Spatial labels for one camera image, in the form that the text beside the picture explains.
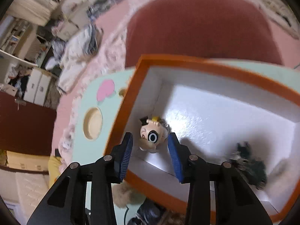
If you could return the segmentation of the cartoon figure head toy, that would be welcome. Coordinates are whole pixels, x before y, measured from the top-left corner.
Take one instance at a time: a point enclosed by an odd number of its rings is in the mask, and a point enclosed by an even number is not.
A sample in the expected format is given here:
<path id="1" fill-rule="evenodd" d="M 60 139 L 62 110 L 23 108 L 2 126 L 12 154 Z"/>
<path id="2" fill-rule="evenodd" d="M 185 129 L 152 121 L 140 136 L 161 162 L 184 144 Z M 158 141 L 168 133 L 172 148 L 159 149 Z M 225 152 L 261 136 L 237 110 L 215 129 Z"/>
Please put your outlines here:
<path id="1" fill-rule="evenodd" d="M 159 116 L 140 118 L 139 148 L 142 151 L 155 152 L 157 146 L 162 144 L 170 134 L 169 124 Z"/>

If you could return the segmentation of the black lace fabric bundle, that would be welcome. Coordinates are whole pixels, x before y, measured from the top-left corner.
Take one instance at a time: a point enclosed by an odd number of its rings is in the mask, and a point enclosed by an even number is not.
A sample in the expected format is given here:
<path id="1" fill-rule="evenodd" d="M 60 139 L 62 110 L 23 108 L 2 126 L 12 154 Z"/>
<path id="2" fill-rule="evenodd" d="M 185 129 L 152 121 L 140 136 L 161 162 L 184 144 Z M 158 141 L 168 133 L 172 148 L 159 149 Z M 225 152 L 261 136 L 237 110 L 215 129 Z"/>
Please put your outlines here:
<path id="1" fill-rule="evenodd" d="M 236 144 L 229 162 L 242 174 L 249 185 L 257 189 L 264 189 L 267 184 L 266 165 L 262 160 L 257 160 L 252 156 L 251 146 L 248 142 Z"/>

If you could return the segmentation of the orange cardboard box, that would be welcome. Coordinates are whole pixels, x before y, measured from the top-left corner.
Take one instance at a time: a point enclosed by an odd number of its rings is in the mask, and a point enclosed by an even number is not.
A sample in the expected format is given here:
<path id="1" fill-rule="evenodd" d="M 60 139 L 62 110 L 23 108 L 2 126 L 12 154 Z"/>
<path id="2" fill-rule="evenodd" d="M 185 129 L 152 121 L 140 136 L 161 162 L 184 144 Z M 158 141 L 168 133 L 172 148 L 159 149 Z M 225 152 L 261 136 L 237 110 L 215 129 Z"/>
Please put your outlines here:
<path id="1" fill-rule="evenodd" d="M 262 62 L 175 55 L 140 58 L 111 130 L 105 154 L 125 132 L 134 137 L 126 180 L 150 199 L 184 212 L 188 185 L 175 177 L 167 146 L 141 151 L 139 119 L 160 116 L 193 154 L 221 163 L 249 142 L 266 166 L 256 195 L 273 222 L 299 198 L 299 71 Z"/>

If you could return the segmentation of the white drawer cabinet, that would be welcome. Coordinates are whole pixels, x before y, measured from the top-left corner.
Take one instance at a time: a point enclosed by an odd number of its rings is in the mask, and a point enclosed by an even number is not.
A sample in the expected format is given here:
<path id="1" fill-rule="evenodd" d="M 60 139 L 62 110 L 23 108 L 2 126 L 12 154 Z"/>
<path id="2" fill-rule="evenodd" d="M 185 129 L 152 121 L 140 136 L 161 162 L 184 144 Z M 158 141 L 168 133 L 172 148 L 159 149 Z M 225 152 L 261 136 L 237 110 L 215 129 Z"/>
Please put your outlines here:
<path id="1" fill-rule="evenodd" d="M 50 81 L 51 75 L 48 72 L 33 68 L 26 85 L 23 100 L 44 106 Z"/>

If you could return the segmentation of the white crumpled blanket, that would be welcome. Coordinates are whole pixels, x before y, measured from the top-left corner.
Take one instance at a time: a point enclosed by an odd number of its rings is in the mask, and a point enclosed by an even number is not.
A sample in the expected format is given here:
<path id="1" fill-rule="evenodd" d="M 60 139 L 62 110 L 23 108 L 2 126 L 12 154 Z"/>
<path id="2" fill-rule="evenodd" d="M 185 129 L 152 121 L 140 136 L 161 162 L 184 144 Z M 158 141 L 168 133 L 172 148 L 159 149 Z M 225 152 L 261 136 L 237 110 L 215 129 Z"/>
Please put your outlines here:
<path id="1" fill-rule="evenodd" d="M 61 74 L 57 87 L 62 94 L 68 94 L 75 86 L 87 64 L 101 46 L 104 31 L 94 24 L 86 25 L 68 40 L 59 66 Z"/>

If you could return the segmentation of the dark red pillow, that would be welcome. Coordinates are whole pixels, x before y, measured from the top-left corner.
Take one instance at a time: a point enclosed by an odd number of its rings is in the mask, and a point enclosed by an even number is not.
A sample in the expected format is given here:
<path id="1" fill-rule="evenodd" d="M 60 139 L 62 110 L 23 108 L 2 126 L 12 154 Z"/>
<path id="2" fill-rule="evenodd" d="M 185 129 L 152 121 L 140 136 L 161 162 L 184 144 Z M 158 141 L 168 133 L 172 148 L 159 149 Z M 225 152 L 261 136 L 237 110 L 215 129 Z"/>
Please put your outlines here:
<path id="1" fill-rule="evenodd" d="M 143 54 L 282 64 L 267 18 L 245 0 L 150 1 L 127 25 L 125 65 Z"/>

